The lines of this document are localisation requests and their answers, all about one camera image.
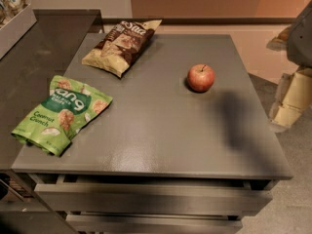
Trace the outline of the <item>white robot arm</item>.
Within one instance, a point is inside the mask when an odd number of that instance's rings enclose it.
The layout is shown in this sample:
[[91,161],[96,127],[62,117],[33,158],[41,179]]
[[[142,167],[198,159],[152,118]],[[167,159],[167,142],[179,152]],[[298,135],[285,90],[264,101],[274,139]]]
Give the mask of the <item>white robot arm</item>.
[[293,74],[282,75],[269,111],[271,130],[282,133],[312,105],[312,1],[267,47],[285,50],[288,60],[298,65]]

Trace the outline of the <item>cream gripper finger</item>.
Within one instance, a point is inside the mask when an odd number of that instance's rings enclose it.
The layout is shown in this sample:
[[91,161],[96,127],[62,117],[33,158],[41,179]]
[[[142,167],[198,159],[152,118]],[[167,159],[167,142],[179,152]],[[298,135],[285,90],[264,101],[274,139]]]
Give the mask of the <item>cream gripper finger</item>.
[[312,104],[312,69],[300,67],[290,75],[292,76],[292,82],[285,95],[284,102],[293,110],[293,124]]
[[290,74],[284,73],[278,83],[275,101],[269,111],[269,128],[274,133],[282,133],[292,125],[293,110],[284,102],[292,78]]

